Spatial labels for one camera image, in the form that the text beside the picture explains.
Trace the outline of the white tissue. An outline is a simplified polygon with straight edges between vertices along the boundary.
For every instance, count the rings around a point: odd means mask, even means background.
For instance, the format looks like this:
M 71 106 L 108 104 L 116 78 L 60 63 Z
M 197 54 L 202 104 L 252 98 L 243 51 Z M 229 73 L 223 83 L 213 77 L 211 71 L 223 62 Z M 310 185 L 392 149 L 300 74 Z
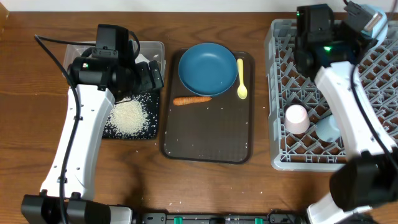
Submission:
M 136 59 L 135 59 L 136 63 L 141 63 L 141 62 L 145 62 L 145 63 L 149 63 L 150 60 L 148 60 L 145 56 L 143 56 L 142 54 L 139 54 Z

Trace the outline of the light blue rice bowl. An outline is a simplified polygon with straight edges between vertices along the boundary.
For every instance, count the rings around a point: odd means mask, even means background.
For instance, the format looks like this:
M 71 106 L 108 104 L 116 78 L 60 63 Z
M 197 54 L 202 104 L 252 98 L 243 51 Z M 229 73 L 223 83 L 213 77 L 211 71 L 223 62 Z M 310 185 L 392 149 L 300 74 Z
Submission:
M 360 6 L 365 11 L 371 14 L 375 14 L 378 12 L 382 16 L 371 31 L 366 31 L 366 30 L 361 31 L 363 34 L 372 37 L 373 39 L 376 39 L 375 45 L 370 48 L 370 50 L 374 50 L 377 47 L 379 47 L 386 38 L 388 32 L 388 26 L 384 27 L 383 25 L 385 22 L 387 22 L 387 16 L 386 13 L 380 7 L 372 6 L 369 4 L 360 4 Z

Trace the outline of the orange carrot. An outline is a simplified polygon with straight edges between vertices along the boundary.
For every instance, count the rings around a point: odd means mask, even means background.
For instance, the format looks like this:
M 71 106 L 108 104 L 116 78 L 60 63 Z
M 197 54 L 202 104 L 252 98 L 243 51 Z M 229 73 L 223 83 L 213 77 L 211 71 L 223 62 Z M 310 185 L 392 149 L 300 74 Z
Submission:
M 173 104 L 176 106 L 190 105 L 195 103 L 204 103 L 207 101 L 211 101 L 212 97 L 210 96 L 184 96 L 177 97 L 173 99 Z

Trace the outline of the dark blue plate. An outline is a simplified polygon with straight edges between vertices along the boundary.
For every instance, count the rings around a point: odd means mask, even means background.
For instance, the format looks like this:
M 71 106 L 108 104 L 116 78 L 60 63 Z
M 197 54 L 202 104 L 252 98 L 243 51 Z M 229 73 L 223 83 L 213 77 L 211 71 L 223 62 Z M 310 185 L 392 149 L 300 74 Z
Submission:
M 238 75 L 236 59 L 216 43 L 201 43 L 187 49 L 178 63 L 185 88 L 200 96 L 217 96 L 233 86 Z

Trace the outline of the light blue cup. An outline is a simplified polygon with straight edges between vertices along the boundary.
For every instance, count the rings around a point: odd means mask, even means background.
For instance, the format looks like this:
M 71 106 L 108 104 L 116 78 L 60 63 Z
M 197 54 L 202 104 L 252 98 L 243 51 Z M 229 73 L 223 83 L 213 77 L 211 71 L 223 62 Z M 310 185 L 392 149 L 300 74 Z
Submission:
M 340 130 L 333 115 L 316 123 L 315 133 L 324 142 L 334 142 L 340 137 Z

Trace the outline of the yellow plastic spoon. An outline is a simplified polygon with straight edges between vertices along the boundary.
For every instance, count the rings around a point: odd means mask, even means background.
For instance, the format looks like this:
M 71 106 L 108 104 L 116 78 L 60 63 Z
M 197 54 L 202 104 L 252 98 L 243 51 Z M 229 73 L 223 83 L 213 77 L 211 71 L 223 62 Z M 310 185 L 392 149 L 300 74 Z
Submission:
M 248 96 L 248 90 L 244 85 L 244 62 L 243 59 L 237 59 L 237 68 L 238 68 L 238 77 L 239 77 L 239 86 L 237 89 L 238 97 L 242 100 L 246 99 Z

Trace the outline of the pink cup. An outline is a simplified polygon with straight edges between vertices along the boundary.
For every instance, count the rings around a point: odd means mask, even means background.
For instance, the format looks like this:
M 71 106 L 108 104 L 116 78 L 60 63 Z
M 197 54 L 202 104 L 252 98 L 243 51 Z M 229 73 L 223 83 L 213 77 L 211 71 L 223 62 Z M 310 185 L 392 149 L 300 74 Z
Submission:
M 292 134 L 302 134 L 310 127 L 307 110 L 302 105 L 291 105 L 285 111 L 286 130 Z

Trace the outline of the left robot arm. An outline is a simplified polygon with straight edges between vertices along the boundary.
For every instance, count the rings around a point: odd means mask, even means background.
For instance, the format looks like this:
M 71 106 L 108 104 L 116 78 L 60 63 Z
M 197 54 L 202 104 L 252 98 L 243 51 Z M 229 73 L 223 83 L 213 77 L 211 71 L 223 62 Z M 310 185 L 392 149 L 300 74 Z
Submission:
M 127 28 L 100 24 L 96 41 L 61 72 L 68 111 L 52 166 L 37 195 L 25 195 L 29 223 L 139 223 L 130 207 L 95 202 L 95 169 L 103 131 L 117 99 L 155 92 L 164 80 L 155 61 L 137 62 L 140 43 Z

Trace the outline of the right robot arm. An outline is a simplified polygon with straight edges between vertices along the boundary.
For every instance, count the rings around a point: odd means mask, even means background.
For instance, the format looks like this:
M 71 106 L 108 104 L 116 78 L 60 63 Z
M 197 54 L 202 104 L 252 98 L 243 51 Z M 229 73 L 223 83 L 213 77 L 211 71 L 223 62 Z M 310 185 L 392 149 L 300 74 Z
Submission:
M 358 75 L 365 54 L 386 37 L 389 16 L 348 1 L 335 22 L 327 4 L 297 8 L 294 58 L 326 99 L 346 151 L 330 191 L 306 211 L 306 221 L 359 223 L 360 215 L 397 200 L 397 144 L 379 122 Z

